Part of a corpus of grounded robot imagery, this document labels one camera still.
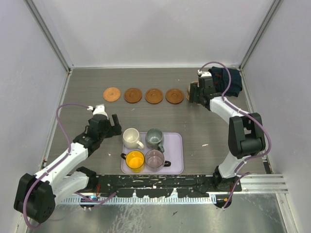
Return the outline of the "white ceramic mug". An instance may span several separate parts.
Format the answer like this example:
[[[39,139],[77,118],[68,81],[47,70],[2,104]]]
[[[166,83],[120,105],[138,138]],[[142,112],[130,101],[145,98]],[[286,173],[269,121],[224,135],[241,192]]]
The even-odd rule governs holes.
[[[126,129],[122,135],[123,144],[129,149],[144,149],[140,133],[135,128]]]

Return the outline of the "dark wooden coaster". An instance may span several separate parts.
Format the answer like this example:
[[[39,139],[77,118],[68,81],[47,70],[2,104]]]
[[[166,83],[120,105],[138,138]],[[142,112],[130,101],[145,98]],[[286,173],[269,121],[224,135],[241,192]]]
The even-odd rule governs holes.
[[[157,88],[149,89],[145,93],[145,100],[150,104],[158,104],[163,100],[163,93]]]
[[[128,103],[137,103],[142,98],[142,92],[138,88],[129,88],[124,93],[124,99]]]
[[[171,104],[179,104],[184,100],[184,94],[180,89],[170,89],[166,92],[166,100]]]

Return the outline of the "grey-green ceramic mug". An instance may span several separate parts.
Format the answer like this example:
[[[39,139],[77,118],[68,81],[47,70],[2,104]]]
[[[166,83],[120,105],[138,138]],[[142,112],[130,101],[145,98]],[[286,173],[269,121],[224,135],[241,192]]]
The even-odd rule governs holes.
[[[153,150],[158,150],[164,153],[164,135],[159,129],[150,129],[145,136],[146,146]]]

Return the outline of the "yellow glass mug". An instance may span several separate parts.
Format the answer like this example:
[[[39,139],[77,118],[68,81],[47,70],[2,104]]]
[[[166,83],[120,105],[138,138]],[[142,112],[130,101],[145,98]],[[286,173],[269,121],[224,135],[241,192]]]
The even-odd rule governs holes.
[[[138,150],[133,150],[127,154],[122,153],[121,158],[125,161],[126,165],[134,173],[140,173],[144,169],[145,157],[144,154]]]

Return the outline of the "clear purple glass mug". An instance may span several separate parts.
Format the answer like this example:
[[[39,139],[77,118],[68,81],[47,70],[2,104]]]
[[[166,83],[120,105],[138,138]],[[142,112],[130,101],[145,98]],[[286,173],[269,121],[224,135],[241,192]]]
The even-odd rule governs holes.
[[[163,167],[170,167],[171,162],[165,160],[164,154],[159,150],[150,150],[145,154],[145,164],[151,172],[158,172]]]

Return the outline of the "beige ceramic mug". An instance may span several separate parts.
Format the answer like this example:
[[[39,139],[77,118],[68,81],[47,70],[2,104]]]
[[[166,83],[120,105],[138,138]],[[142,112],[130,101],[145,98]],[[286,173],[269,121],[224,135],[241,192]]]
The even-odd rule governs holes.
[[[187,92],[186,92],[186,93],[188,93],[189,96],[190,96],[190,88],[191,88],[192,86],[194,86],[194,85],[198,86],[198,81],[193,81],[193,82],[191,82],[191,83],[188,85],[188,88],[187,88]]]

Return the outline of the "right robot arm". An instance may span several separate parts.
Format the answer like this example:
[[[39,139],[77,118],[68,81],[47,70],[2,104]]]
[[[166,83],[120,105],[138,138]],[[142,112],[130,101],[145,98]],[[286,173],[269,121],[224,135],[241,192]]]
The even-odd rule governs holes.
[[[204,106],[228,124],[229,153],[215,168],[211,182],[218,191],[225,191],[238,179],[238,171],[247,159],[263,151],[266,143],[260,114],[239,109],[212,84],[211,77],[200,77],[189,85],[187,95],[190,103]]]

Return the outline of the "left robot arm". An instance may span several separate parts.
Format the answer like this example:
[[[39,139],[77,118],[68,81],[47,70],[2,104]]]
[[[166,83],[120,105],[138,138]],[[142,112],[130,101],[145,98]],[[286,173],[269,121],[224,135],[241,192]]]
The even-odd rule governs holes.
[[[20,178],[14,209],[25,218],[43,223],[71,194],[79,190],[93,192],[97,188],[94,171],[80,167],[72,175],[69,172],[95,152],[104,139],[122,131],[116,114],[111,120],[106,115],[95,114],[88,122],[85,130],[52,163],[34,175],[26,173]]]

